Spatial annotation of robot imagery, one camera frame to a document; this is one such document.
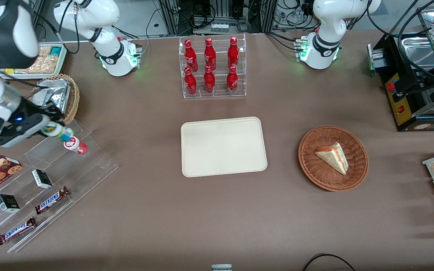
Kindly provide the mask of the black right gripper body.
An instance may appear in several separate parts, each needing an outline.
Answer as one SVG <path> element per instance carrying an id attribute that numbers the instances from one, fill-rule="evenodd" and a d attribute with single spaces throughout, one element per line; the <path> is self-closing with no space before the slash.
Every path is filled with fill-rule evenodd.
<path id="1" fill-rule="evenodd" d="M 21 98 L 20 122 L 49 122 L 49 116 L 31 101 Z"/>

